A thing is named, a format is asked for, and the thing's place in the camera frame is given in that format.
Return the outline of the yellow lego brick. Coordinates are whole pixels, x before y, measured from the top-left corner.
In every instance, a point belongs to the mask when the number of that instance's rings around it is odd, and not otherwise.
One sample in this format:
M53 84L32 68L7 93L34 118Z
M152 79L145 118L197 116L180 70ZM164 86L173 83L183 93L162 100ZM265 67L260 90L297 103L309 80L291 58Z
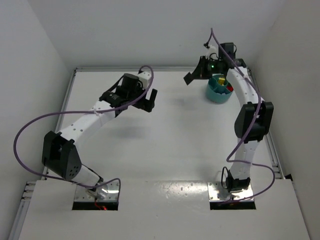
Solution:
M218 80L217 80L217 83L221 86L224 86L225 85L225 81L226 79L224 77L219 77Z

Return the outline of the red lego brick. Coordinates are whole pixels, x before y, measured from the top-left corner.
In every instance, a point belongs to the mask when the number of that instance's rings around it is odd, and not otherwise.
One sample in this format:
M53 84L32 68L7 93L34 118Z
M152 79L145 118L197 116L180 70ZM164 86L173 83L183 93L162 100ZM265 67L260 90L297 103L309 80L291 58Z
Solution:
M234 90L231 85L228 85L228 86L227 86L227 89L228 89L230 92L232 92L232 91Z

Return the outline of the black lego plate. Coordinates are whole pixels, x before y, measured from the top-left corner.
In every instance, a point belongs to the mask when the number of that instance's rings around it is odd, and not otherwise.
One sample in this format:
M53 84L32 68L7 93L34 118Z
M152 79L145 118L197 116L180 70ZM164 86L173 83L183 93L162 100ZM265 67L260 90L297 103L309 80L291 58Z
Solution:
M193 80L193 76L190 72L188 72L184 77L183 77L184 82L186 83L186 85L188 86Z

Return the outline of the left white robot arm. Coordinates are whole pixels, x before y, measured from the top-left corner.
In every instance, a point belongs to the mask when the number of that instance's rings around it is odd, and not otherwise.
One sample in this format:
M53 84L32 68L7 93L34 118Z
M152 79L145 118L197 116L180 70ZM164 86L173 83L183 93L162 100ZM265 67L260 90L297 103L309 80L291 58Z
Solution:
M151 72L124 73L118 83L98 98L90 111L64 129L50 131L44 136L42 164L65 181L88 189L100 187L103 178L82 163L79 150L86 140L129 106L150 113L158 93L152 89L150 98L146 98L152 82Z

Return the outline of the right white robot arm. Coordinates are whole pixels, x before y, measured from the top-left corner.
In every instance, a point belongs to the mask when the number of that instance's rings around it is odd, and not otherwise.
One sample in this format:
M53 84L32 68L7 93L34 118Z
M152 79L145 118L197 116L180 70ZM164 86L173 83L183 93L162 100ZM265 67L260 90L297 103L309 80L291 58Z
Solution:
M216 48L204 43L207 53L201 56L193 72L183 78L186 84L193 80L213 80L221 74L224 84L215 83L211 90L217 94L234 92L241 106L234 123L234 132L238 138L235 149L231 152L235 159L227 177L222 181L228 192L240 192L248 189L251 181L250 169L258 144L269 132L274 105L260 96L248 76L245 61L236 58L236 46L232 42L222 43Z

